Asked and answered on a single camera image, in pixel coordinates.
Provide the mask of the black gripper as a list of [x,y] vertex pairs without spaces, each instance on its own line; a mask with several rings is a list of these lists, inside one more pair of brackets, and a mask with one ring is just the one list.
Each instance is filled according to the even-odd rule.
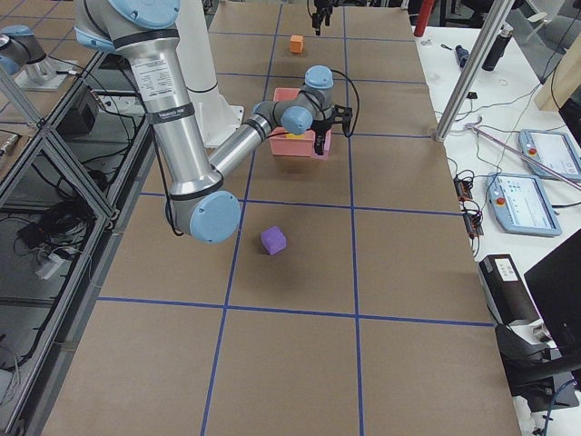
[[332,14],[332,1],[331,0],[314,0],[313,1],[315,12],[311,14],[311,24],[314,29],[315,35],[320,35],[321,19],[323,16],[323,22],[326,26],[330,25],[330,15]]
[[313,149],[316,155],[324,155],[326,133],[333,125],[341,126],[344,136],[352,136],[351,122],[353,121],[353,109],[348,106],[334,104],[329,114],[323,115],[322,120],[314,120],[312,131],[315,133]]

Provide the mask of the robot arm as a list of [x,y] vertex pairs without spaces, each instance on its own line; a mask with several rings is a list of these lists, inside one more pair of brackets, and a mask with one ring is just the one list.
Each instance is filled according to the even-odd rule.
[[172,177],[167,219],[205,243],[237,230],[241,207],[224,179],[274,130],[312,131],[322,154],[333,125],[351,135],[358,119],[356,110],[334,103],[334,73],[324,65],[307,70],[291,100],[258,103],[250,115],[229,105],[199,1],[79,1],[75,32],[81,45],[128,61]]
[[[176,23],[177,19],[193,16],[198,10],[206,15],[212,10],[212,1],[111,1],[109,5],[117,14],[143,29],[160,30]],[[309,1],[311,26],[316,35],[323,25],[330,24],[332,10],[337,1]],[[41,84],[56,76],[56,69],[48,62],[47,54],[37,42],[33,31],[25,25],[12,25],[1,30],[1,66],[14,75],[21,69],[28,73],[36,69],[34,81]]]

